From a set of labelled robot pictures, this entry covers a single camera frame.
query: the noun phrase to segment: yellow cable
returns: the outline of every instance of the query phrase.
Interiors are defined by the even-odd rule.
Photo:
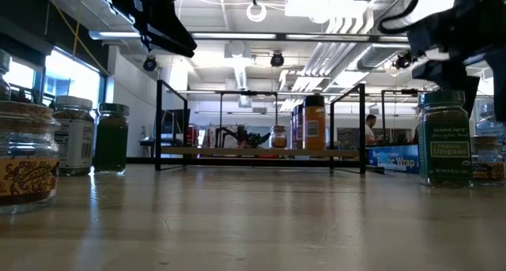
[[[75,39],[77,39],[77,41],[79,41],[79,44],[85,49],[86,53],[93,59],[93,61],[96,63],[96,65],[102,71],[104,71],[108,76],[111,76],[111,74],[98,62],[98,60],[95,58],[95,56],[89,51],[88,47],[86,47],[86,45],[77,36],[77,33],[74,31],[74,29],[70,25],[69,21],[65,18],[65,15],[63,14],[63,12],[60,10],[60,8],[58,8],[58,5],[56,4],[56,1],[55,0],[51,0],[51,2],[53,3],[53,5],[55,5],[56,10],[58,10],[58,13],[62,17],[62,19],[65,22],[66,26],[70,29],[70,31],[72,32],[72,34],[74,34]]]
[[[72,50],[72,59],[76,57],[77,36],[79,35],[79,25],[81,25],[82,4],[83,4],[82,0],[79,0],[79,10],[77,11],[77,26],[76,26],[76,35],[74,38],[74,49]]]

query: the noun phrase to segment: ceiling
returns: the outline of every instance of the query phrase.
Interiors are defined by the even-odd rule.
[[[79,20],[90,30],[101,31],[130,31],[130,25],[121,16],[116,16],[101,0],[55,0],[58,7],[74,19]],[[287,17],[284,8],[285,0],[269,0],[276,8],[267,8],[267,15],[262,22],[253,22],[247,18],[246,8],[251,0],[224,0],[225,12],[221,8],[220,0],[178,0],[175,3],[176,13],[188,31],[230,31],[230,32],[325,32],[328,23],[316,24],[307,17]],[[379,0],[370,3],[374,17],[377,19],[383,12],[390,9],[394,0]],[[121,53],[131,62],[140,67],[146,53],[141,44],[135,40],[115,41],[113,44],[121,46]],[[223,63],[226,42],[198,41],[195,56],[188,59],[188,88],[199,89],[234,89],[234,69]],[[256,90],[277,90],[282,70],[301,70],[309,62],[317,43],[274,43],[248,42],[251,54],[255,58],[246,68],[246,75]],[[274,51],[281,51],[285,56],[283,68],[270,66],[270,58]],[[161,66],[173,62],[169,53],[157,53],[157,61]],[[472,74],[483,74],[486,64],[476,65]],[[382,66],[374,73],[366,75],[362,81],[366,82],[366,92],[377,93],[384,89],[396,88],[427,88],[431,83],[417,81],[411,78],[410,70],[399,74],[389,73],[389,69]],[[296,77],[287,80],[290,87]],[[321,91],[329,85],[329,81],[322,81],[313,91]],[[329,92],[342,92],[346,88],[336,88]],[[212,100],[209,96],[194,97],[201,100]]]

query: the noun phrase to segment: wooden table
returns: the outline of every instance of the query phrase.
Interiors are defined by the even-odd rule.
[[[0,216],[0,270],[505,270],[506,190],[415,175],[190,167],[61,178]]]

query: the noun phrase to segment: black metal frame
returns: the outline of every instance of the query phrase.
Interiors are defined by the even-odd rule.
[[[385,93],[392,93],[402,95],[409,95],[412,97],[418,97],[418,93],[426,93],[429,91],[417,90],[417,89],[401,89],[401,90],[382,90],[381,91],[381,123],[383,125],[383,137],[387,137],[387,121],[385,120]]]
[[[365,169],[367,166],[367,160],[365,157],[365,84],[359,83],[358,85],[355,85],[352,89],[350,89],[347,93],[343,94],[342,96],[339,96],[336,100],[332,101],[330,104],[330,149],[334,149],[334,131],[335,131],[335,125],[334,125],[334,105],[346,98],[349,94],[357,92],[359,94],[359,138],[360,138],[360,144],[359,144],[359,168],[360,173],[364,174]],[[330,168],[334,168],[335,162],[334,158],[331,156],[329,159],[330,162]]]
[[[236,157],[236,158],[188,158],[183,155],[183,158],[161,158],[161,123],[162,123],[162,96],[163,96],[163,87],[168,88],[169,92],[174,93],[183,101],[183,113],[186,114],[188,109],[188,101],[186,98],[182,97],[176,90],[171,88],[165,81],[158,80],[157,81],[157,103],[156,103],[156,125],[155,125],[155,158],[127,158],[128,164],[155,164],[155,170],[165,170],[165,169],[173,169],[177,167],[185,167],[187,165],[210,165],[210,166],[243,166],[243,167],[328,167],[331,169],[334,168],[360,168],[360,173],[365,173],[366,159],[365,159],[365,90],[364,85],[359,84],[356,87],[352,88],[348,93],[339,99],[335,100],[330,107],[330,147],[334,148],[334,104],[346,97],[351,92],[359,91],[360,102],[361,102],[361,149],[360,149],[360,160],[359,161],[342,161],[342,160],[334,160],[331,157],[329,160],[290,160],[290,159],[259,159],[259,158],[247,158],[247,157]],[[225,94],[240,94],[246,96],[256,96],[256,95],[271,95],[275,96],[276,100],[278,99],[278,94],[276,92],[253,92],[253,91],[223,91],[217,92],[220,94],[220,126],[222,125],[222,101],[223,95]],[[278,109],[276,108],[276,124],[278,124]],[[187,127],[188,123],[185,122],[183,124],[183,146],[187,146]],[[175,167],[167,167],[161,168],[161,165],[176,165]]]

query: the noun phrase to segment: window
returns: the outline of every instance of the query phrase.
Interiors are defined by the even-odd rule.
[[[33,87],[33,75],[35,71],[17,62],[10,62],[9,72],[3,78],[11,85],[18,85],[24,88]]]
[[[100,75],[81,62],[53,50],[46,57],[44,93],[86,98],[96,108],[99,102]]]

